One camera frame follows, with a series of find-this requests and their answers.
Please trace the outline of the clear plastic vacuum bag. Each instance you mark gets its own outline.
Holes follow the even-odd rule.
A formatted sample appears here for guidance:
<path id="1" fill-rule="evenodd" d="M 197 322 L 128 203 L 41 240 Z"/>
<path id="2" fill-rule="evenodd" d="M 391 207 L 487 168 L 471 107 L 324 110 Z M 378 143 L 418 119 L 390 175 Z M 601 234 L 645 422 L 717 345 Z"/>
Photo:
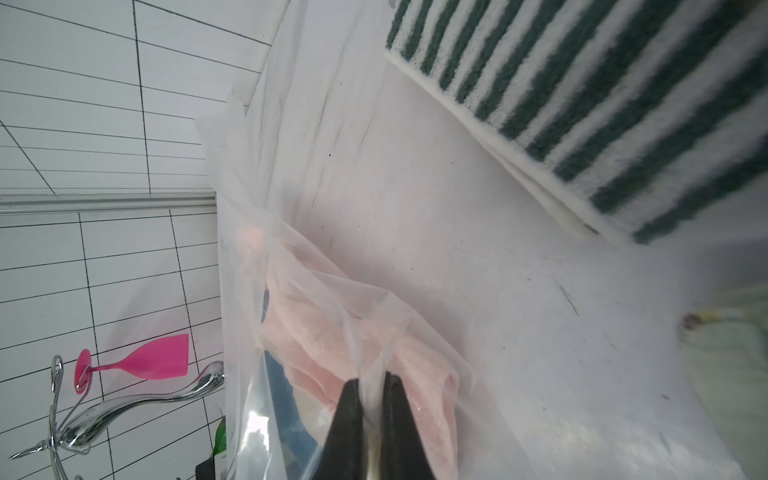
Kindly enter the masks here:
<path id="1" fill-rule="evenodd" d="M 390 291 L 350 279 L 266 208 L 307 5 L 254 97 L 200 119 L 218 210 L 221 479 L 530 479 L 466 361 Z"/>

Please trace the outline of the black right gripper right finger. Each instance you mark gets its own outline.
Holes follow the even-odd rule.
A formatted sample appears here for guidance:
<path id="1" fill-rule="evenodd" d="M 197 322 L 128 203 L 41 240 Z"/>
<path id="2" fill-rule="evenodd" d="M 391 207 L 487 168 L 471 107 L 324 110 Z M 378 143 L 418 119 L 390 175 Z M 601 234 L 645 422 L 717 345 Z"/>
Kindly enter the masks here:
<path id="1" fill-rule="evenodd" d="M 381 436 L 381 479 L 435 479 L 403 381 L 390 372 L 384 379 Z"/>

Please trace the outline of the pink towel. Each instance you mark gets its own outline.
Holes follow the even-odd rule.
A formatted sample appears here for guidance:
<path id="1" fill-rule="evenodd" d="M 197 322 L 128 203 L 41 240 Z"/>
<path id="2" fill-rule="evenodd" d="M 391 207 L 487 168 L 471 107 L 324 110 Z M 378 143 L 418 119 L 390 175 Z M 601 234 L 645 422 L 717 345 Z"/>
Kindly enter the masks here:
<path id="1" fill-rule="evenodd" d="M 434 475 L 457 478 L 455 405 L 466 365 L 457 353 L 412 307 L 388 290 L 352 280 L 297 232 L 248 226 L 236 239 L 241 254 L 254 255 L 261 267 L 257 283 L 265 295 L 285 284 L 299 287 L 324 311 L 341 316 L 335 323 L 351 367 L 342 388 L 358 379 L 364 401 L 377 405 L 384 374 L 401 378 Z"/>

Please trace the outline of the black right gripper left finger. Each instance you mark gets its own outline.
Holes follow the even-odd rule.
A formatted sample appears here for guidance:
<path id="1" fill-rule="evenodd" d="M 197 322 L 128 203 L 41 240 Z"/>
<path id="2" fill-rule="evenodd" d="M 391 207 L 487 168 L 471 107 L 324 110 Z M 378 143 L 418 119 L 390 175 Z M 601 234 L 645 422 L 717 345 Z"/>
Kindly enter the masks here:
<path id="1" fill-rule="evenodd" d="M 341 391 L 315 480 L 363 480 L 365 478 L 364 410 L 359 380 L 347 381 Z"/>

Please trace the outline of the blue and beige towel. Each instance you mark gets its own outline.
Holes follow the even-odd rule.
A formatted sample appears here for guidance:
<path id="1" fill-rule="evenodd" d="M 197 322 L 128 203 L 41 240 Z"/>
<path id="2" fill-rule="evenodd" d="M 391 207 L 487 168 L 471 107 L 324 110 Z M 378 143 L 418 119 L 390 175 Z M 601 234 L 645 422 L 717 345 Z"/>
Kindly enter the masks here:
<path id="1" fill-rule="evenodd" d="M 343 377 L 351 372 L 342 329 L 299 287 L 285 284 L 267 293 L 259 337 L 278 436 L 294 460 L 289 479 L 330 479 L 324 447 L 338 406 Z"/>

